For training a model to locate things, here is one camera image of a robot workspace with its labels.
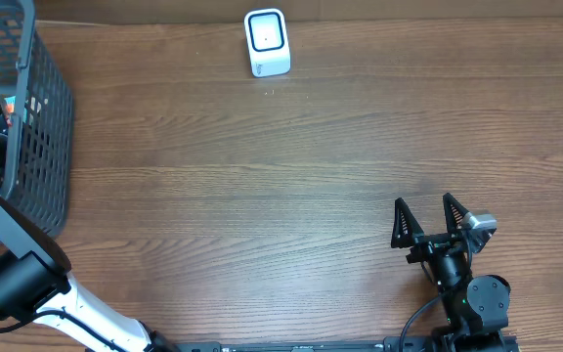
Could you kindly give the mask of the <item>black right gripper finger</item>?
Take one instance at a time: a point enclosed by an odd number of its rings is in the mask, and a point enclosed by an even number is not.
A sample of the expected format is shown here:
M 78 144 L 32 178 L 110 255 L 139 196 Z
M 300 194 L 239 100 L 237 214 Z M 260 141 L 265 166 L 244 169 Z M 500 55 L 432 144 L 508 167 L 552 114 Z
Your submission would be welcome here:
M 461 230 L 463 218 L 468 213 L 464 207 L 451 193 L 443 195 L 443 206 L 446 219 L 447 231 L 454 234 Z
M 411 247 L 416 245 L 423 236 L 424 232 L 406 202 L 402 198 L 397 198 L 391 246 L 393 248 Z

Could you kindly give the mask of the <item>orange snack packet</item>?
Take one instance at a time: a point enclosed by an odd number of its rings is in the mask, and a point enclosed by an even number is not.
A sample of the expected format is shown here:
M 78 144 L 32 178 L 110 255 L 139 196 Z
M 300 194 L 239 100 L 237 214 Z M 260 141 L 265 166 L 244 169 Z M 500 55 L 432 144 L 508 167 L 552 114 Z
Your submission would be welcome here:
M 4 98 L 4 106 L 7 114 L 12 114 L 15 111 L 16 97 L 10 96 Z

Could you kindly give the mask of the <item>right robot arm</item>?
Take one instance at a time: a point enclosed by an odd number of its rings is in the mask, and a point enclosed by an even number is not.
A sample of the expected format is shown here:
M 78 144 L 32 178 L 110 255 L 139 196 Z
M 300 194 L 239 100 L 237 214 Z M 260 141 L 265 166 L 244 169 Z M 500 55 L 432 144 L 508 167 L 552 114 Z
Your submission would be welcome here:
M 452 194 L 443 195 L 444 233 L 427 235 L 402 198 L 394 205 L 391 246 L 407 248 L 406 259 L 418 264 L 438 294 L 406 321 L 392 346 L 398 351 L 516 351 L 518 343 L 506 338 L 511 287 L 498 275 L 474 276 L 473 256 L 495 234 L 497 219 L 488 211 L 473 212 Z M 447 323 L 425 337 L 410 338 L 412 324 L 440 303 Z

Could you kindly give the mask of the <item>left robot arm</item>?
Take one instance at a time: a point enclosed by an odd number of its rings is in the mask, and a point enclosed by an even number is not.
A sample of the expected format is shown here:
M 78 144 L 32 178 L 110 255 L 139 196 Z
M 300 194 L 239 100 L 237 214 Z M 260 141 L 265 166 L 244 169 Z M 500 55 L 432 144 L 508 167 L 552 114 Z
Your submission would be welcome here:
M 58 330 L 90 351 L 174 351 L 176 344 L 123 316 L 82 286 L 62 249 L 0 196 L 0 333 L 30 324 Z

